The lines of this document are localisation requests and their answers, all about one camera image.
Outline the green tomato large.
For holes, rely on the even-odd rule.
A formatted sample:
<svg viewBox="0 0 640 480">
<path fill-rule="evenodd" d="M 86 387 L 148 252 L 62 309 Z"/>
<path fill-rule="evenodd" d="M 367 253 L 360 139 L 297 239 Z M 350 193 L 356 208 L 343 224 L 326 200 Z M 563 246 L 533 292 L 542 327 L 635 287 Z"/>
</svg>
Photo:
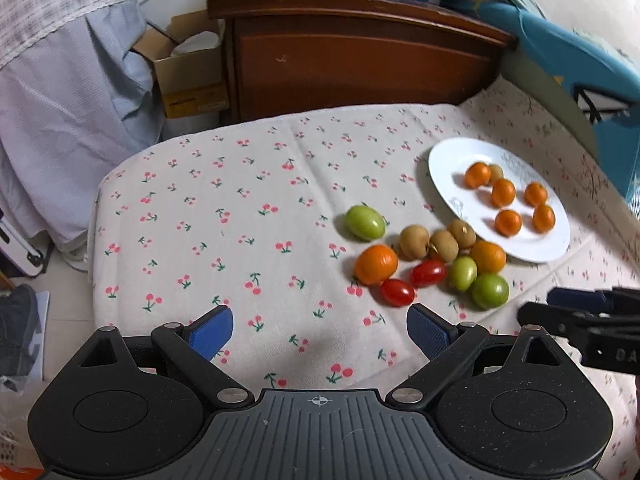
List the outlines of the green tomato large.
<svg viewBox="0 0 640 480">
<path fill-rule="evenodd" d="M 509 296 L 509 284 L 498 274 L 480 274 L 472 286 L 472 300 L 480 310 L 501 307 L 509 300 Z"/>
</svg>

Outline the red cherry tomato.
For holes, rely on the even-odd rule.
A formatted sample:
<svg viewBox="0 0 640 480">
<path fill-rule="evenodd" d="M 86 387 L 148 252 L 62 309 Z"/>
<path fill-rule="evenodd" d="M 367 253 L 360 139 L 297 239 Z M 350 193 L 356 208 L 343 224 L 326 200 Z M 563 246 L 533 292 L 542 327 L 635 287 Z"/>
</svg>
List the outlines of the red cherry tomato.
<svg viewBox="0 0 640 480">
<path fill-rule="evenodd" d="M 392 307 L 407 307 L 416 299 L 412 285 L 399 278 L 385 280 L 380 285 L 380 294 L 385 303 Z"/>
<path fill-rule="evenodd" d="M 446 278 L 446 263 L 440 260 L 425 260 L 410 272 L 410 282 L 415 288 L 436 285 Z"/>
</svg>

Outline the green tomato small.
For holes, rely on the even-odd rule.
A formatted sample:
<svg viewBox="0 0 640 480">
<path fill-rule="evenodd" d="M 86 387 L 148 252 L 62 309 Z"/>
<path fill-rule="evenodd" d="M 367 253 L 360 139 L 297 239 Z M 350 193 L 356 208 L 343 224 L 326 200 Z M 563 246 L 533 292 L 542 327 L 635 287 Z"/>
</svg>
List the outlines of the green tomato small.
<svg viewBox="0 0 640 480">
<path fill-rule="evenodd" d="M 477 278 L 477 265 L 470 256 L 460 256 L 450 264 L 447 286 L 454 292 L 466 292 Z"/>
</svg>

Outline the orange tangerine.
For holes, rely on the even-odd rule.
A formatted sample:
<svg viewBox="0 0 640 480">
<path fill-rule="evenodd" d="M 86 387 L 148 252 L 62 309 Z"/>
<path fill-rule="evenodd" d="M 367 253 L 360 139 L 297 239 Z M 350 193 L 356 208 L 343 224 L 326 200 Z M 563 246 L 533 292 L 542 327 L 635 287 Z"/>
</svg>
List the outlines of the orange tangerine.
<svg viewBox="0 0 640 480">
<path fill-rule="evenodd" d="M 479 274 L 499 273 L 506 266 L 506 253 L 497 244 L 478 240 L 470 250 Z"/>
<path fill-rule="evenodd" d="M 490 193 L 491 203 L 497 208 L 510 206 L 516 196 L 516 188 L 512 181 L 502 178 L 494 183 Z"/>
<path fill-rule="evenodd" d="M 362 252 L 354 265 L 354 277 L 366 286 L 381 284 L 398 269 L 398 257 L 392 248 L 378 244 Z"/>
<path fill-rule="evenodd" d="M 491 170 L 486 162 L 474 162 L 464 174 L 464 184 L 471 190 L 488 185 L 490 179 Z"/>
<path fill-rule="evenodd" d="M 521 231 L 523 220 L 521 215 L 512 209 L 498 212 L 494 220 L 495 230 L 504 237 L 514 237 Z"/>
<path fill-rule="evenodd" d="M 537 233 L 550 232 L 555 226 L 555 213 L 548 204 L 539 204 L 533 212 L 533 228 Z"/>
<path fill-rule="evenodd" d="M 524 200 L 527 205 L 536 208 L 547 203 L 548 191 L 540 182 L 530 182 L 525 188 Z"/>
</svg>

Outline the brown longan large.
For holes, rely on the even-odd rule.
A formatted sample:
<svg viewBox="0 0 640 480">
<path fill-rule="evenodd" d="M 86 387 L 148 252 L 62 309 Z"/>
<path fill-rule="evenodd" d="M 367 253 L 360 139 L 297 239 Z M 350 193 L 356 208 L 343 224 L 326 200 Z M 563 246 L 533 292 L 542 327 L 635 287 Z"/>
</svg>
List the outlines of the brown longan large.
<svg viewBox="0 0 640 480">
<path fill-rule="evenodd" d="M 494 185 L 494 183 L 503 178 L 503 170 L 497 164 L 491 164 L 488 166 L 490 172 L 489 184 Z"/>
</svg>

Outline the orange tangerine front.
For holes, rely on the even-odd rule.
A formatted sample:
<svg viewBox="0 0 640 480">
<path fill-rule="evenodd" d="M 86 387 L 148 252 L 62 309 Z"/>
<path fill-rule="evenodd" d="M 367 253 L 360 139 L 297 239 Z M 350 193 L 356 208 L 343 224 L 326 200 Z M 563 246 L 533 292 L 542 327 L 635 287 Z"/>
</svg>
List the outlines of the orange tangerine front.
<svg viewBox="0 0 640 480">
<path fill-rule="evenodd" d="M 464 184 L 471 190 L 488 185 L 490 179 L 491 170 L 486 162 L 474 162 L 464 174 Z"/>
</svg>

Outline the cherry print tablecloth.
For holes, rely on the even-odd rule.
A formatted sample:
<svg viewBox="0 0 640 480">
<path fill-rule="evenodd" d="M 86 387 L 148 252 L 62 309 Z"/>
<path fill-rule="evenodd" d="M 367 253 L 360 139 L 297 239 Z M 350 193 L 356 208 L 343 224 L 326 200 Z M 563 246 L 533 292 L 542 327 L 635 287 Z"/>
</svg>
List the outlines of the cherry print tablecloth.
<svg viewBox="0 0 640 480">
<path fill-rule="evenodd" d="M 509 302 L 477 312 L 447 289 L 418 298 L 450 322 L 518 330 L 516 311 L 555 286 L 637 286 L 639 223 L 575 139 L 504 80 L 459 106 L 316 110 L 175 138 L 130 157 L 102 182 L 90 244 L 98 325 L 143 335 L 218 306 L 234 317 L 216 356 L 259 391 L 390 390 L 424 365 L 406 312 L 352 279 L 363 250 L 342 227 L 351 206 L 385 220 L 385 243 L 409 224 L 452 217 L 428 152 L 448 139 L 497 144 L 532 165 L 559 198 L 570 244 L 552 263 L 510 260 Z"/>
</svg>

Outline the green tomato far left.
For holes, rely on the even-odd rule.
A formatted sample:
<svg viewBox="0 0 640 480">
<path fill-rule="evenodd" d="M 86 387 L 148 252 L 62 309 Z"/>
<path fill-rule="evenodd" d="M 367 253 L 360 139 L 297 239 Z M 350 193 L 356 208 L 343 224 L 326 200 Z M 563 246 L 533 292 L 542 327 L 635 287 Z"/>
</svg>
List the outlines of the green tomato far left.
<svg viewBox="0 0 640 480">
<path fill-rule="evenodd" d="M 366 205 L 356 205 L 347 211 L 345 224 L 349 232 L 360 240 L 378 240 L 386 231 L 383 217 L 373 208 Z"/>
</svg>

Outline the blue star pillow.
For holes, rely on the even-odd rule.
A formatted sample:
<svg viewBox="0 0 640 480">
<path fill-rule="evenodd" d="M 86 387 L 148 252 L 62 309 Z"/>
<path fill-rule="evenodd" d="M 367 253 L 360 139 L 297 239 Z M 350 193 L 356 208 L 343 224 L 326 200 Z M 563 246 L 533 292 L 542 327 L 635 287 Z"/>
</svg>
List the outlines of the blue star pillow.
<svg viewBox="0 0 640 480">
<path fill-rule="evenodd" d="M 639 203 L 639 0 L 442 0 L 518 40 L 506 78 L 555 114 Z"/>
</svg>

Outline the light blue hanging cloth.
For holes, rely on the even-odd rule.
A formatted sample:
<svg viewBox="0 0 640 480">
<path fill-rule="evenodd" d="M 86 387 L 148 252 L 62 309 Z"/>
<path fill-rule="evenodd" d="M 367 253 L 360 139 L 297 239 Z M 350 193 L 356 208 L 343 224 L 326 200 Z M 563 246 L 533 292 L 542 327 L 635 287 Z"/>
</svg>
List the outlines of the light blue hanging cloth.
<svg viewBox="0 0 640 480">
<path fill-rule="evenodd" d="M 160 137 L 138 0 L 1 0 L 1 203 L 27 237 L 85 244 L 103 178 Z"/>
</svg>

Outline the brown cardboard box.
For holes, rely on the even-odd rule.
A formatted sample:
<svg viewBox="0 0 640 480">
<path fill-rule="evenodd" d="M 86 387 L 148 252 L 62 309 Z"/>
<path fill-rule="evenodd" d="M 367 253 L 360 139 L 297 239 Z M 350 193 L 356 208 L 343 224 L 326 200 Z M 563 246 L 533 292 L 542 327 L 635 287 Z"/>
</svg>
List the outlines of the brown cardboard box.
<svg viewBox="0 0 640 480">
<path fill-rule="evenodd" d="M 165 116 L 181 119 L 229 107 L 222 66 L 226 23 L 205 10 L 174 16 L 167 28 L 150 23 L 134 50 L 152 66 Z"/>
</svg>

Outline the dark wooden headboard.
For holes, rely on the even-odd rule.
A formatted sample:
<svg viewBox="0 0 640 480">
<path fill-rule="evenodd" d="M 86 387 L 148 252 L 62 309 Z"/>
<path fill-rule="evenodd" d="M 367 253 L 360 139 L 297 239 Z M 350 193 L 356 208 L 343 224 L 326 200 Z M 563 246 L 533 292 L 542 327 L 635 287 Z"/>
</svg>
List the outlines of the dark wooden headboard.
<svg viewBox="0 0 640 480">
<path fill-rule="evenodd" d="M 404 0 L 208 0 L 226 25 L 232 122 L 366 104 L 460 104 L 518 40 Z"/>
</svg>

